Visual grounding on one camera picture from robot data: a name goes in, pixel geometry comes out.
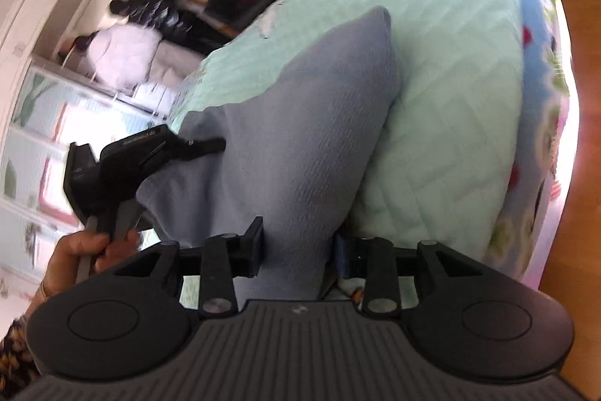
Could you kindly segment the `left forearm patterned sleeve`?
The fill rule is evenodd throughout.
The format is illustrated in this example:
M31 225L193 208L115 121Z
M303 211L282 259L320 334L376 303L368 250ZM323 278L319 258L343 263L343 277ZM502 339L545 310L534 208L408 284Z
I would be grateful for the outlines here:
M41 374L27 344L27 320L44 302L38 292L27 311L15 319L1 341L0 392L2 400L11 400L36 382Z

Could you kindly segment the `person left hand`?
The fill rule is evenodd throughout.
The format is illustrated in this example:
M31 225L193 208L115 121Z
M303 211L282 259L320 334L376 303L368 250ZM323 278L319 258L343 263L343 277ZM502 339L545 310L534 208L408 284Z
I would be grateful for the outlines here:
M62 237L49 260L37 297L45 300L66 291L76 284L77 274L84 259L90 259L89 268L101 273L133 256L140 247L140 233L130 230L125 239L111 241L107 234L80 231Z

